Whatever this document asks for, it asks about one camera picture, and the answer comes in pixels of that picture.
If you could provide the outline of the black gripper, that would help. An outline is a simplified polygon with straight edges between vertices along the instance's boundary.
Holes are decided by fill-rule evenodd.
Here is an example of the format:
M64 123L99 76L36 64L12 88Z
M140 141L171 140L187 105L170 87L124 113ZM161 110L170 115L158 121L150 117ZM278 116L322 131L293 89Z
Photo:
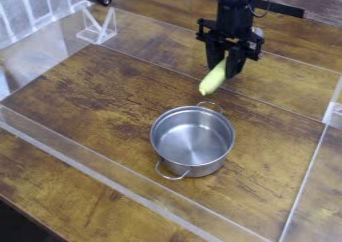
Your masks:
M241 73L246 58L258 60L263 37L253 31L255 0L218 0L217 19L198 20L197 39L206 43L207 66L213 70L225 58L226 78Z

